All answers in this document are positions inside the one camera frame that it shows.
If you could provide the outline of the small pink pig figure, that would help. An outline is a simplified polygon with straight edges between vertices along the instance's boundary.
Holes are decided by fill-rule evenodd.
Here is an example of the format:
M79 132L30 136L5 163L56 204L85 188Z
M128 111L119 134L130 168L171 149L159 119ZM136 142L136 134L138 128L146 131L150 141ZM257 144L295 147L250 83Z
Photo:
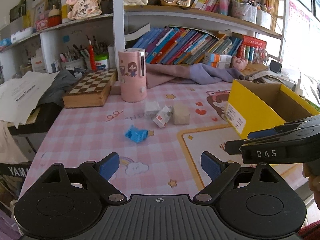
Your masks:
M233 57L232 58L232 68L237 69L238 71L242 72L248 64L248 61L246 59Z

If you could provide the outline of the green lid jar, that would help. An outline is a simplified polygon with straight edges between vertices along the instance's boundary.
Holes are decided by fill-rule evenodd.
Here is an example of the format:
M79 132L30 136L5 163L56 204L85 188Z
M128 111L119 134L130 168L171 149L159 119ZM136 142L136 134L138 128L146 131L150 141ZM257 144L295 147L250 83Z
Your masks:
M109 69L108 54L95 55L95 66L97 70Z

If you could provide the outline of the beige cube block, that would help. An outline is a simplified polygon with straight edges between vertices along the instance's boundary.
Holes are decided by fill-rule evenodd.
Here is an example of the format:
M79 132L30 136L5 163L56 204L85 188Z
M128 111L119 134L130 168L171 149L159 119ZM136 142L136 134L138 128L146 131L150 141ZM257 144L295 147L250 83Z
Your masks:
M175 103L172 109L172 118L174 125L188 125L190 123L190 112L183 103Z

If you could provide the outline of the pink purple cloth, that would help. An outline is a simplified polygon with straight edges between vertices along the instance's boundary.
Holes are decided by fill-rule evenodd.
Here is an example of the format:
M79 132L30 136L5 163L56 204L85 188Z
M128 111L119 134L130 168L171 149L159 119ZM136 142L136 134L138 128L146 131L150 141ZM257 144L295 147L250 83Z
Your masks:
M146 84L147 88L173 83L196 83L210 85L219 82L232 83L234 80L244 80L245 77L234 68L219 69L203 63L191 66L147 64Z

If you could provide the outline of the wooden chess board box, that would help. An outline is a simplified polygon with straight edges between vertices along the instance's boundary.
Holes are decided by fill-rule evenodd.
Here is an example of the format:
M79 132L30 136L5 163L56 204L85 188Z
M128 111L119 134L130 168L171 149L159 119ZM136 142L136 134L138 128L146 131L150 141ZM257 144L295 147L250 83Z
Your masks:
M116 80L116 69L85 74L63 97L64 107L103 107Z

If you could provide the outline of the yellow cardboard box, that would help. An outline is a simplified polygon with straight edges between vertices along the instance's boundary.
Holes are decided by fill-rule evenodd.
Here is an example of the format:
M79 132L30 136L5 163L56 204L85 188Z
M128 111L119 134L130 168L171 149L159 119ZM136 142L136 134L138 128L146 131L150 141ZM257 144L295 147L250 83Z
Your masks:
M318 114L317 109L285 85L244 80L233 81L225 111L242 139L251 132Z

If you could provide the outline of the blue wrapper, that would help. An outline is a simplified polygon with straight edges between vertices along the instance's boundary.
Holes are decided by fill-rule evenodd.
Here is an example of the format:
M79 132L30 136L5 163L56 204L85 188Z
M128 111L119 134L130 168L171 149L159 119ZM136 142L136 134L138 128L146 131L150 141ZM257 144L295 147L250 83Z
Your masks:
M135 143L143 142L148 137L148 130L138 129L131 125L130 128L125 132L125 137Z

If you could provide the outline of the pink cartoon cylinder container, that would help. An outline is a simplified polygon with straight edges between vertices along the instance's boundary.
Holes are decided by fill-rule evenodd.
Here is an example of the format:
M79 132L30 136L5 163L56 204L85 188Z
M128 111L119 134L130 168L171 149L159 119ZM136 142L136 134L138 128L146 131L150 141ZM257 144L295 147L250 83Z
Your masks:
M129 48L118 51L121 97L126 102L140 102L147 96L145 50Z

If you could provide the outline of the orange white medicine boxes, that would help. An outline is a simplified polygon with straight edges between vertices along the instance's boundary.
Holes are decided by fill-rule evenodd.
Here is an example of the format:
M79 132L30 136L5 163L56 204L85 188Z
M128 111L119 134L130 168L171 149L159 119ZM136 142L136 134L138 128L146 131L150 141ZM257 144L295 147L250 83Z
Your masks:
M230 68L232 56L225 54L208 53L204 54L202 63L213 68L228 69Z

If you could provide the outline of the row of leaning books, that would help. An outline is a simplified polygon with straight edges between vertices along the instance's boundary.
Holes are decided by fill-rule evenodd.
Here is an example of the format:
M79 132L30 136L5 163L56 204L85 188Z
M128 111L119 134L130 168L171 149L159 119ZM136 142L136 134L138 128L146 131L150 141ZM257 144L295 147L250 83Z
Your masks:
M182 27L151 28L132 48L144 49L146 63L182 64L202 63L204 54L216 53L236 56L242 38L227 34L214 34L205 30Z

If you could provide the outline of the white red staples box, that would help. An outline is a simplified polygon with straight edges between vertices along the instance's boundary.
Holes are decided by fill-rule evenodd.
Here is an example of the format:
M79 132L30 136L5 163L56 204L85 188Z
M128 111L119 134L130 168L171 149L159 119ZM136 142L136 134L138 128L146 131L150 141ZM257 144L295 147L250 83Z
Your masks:
M172 116L172 108L164 106L153 118L153 122L159 127L164 128Z

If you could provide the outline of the pink pig plush decoration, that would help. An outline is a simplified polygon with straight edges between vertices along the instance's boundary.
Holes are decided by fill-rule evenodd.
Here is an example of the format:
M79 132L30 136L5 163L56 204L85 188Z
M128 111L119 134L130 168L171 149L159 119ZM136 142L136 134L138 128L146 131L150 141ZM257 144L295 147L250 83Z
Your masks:
M101 15L101 1L102 0L67 0L66 3L71 7L68 18L70 20L83 20Z

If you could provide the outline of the white eraser block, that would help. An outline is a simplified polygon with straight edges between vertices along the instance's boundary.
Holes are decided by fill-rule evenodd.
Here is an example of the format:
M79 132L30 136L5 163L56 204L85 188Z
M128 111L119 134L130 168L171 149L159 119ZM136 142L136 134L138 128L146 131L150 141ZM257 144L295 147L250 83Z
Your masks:
M157 113L161 110L160 105L156 101L147 101L144 107L145 116L154 118Z

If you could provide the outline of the white paper sheets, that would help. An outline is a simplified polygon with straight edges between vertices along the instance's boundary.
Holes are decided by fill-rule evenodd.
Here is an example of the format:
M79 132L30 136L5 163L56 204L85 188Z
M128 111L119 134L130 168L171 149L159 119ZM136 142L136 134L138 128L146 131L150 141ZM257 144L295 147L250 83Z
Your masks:
M26 124L39 99L53 83L57 73L27 72L20 79L1 85L1 120L18 127Z

